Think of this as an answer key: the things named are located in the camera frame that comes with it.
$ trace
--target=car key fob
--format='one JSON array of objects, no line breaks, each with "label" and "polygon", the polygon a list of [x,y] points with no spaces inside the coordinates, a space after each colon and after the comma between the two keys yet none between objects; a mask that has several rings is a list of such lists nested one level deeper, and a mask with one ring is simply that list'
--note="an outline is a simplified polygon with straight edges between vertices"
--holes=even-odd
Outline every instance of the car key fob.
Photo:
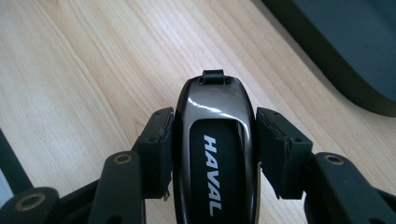
[{"label": "car key fob", "polygon": [[188,80],[174,125],[177,223],[255,223],[255,119],[241,82],[222,70]]}]

